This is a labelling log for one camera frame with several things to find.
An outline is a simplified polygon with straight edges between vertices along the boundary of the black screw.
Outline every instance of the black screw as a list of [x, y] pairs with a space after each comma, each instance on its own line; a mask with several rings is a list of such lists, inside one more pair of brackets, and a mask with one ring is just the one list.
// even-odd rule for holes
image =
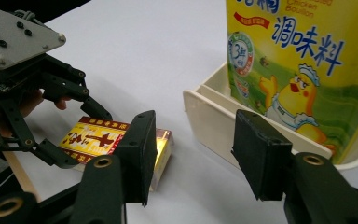
[[28, 36], [32, 36], [32, 31], [30, 31], [30, 30], [28, 30], [28, 29], [26, 29], [26, 30], [24, 31], [24, 33], [25, 33], [26, 35], [28, 35]]
[[1, 46], [2, 48], [7, 47], [7, 42], [6, 42], [5, 40], [0, 40], [0, 46]]
[[24, 23], [18, 21], [17, 22], [17, 27], [19, 27], [20, 29], [24, 29]]

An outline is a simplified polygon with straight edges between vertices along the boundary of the human hand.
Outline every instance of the human hand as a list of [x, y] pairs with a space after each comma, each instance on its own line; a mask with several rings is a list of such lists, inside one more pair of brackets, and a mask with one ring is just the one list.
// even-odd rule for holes
[[[43, 102], [42, 91], [31, 91], [24, 94], [23, 99], [19, 105], [20, 113], [23, 117], [27, 117], [38, 105]], [[56, 107], [60, 110], [64, 110], [66, 108], [66, 101], [69, 101], [69, 97], [62, 97], [57, 103], [55, 103]], [[12, 132], [10, 128], [5, 123], [3, 115], [0, 113], [0, 134], [3, 137], [10, 137]]]

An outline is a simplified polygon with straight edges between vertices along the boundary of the chicken bouillon package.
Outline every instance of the chicken bouillon package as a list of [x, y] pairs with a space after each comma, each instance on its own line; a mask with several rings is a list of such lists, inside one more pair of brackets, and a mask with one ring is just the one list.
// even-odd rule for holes
[[231, 96], [332, 150], [358, 135], [358, 1], [227, 0]]

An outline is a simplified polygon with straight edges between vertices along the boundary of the wooden edge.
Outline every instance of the wooden edge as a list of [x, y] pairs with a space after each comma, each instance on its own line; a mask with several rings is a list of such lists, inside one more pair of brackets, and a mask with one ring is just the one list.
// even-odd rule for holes
[[29, 176], [22, 168], [21, 163], [17, 159], [16, 154], [11, 151], [5, 151], [3, 152], [3, 154], [7, 160], [8, 165], [13, 171], [14, 176], [16, 176], [17, 180], [19, 181], [22, 190], [33, 193], [33, 195], [36, 197], [36, 200], [40, 203], [40, 196], [36, 191], [34, 184], [31, 182]]

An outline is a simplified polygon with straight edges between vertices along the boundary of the table surface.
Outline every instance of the table surface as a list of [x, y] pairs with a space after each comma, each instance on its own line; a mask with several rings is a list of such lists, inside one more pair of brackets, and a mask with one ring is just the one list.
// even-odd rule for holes
[[[155, 110], [157, 126], [173, 133], [174, 147], [148, 206], [127, 204], [129, 223], [287, 223], [283, 202], [258, 202], [243, 173], [193, 135], [183, 91], [195, 90], [226, 61], [224, 0], [93, 0], [47, 23], [67, 43], [49, 54], [83, 70], [90, 95], [131, 122]], [[36, 140], [58, 144], [86, 114], [70, 101], [60, 111], [43, 102], [26, 121]], [[40, 200], [73, 186], [75, 170], [48, 166], [17, 152]], [[358, 167], [342, 171], [358, 188]]]

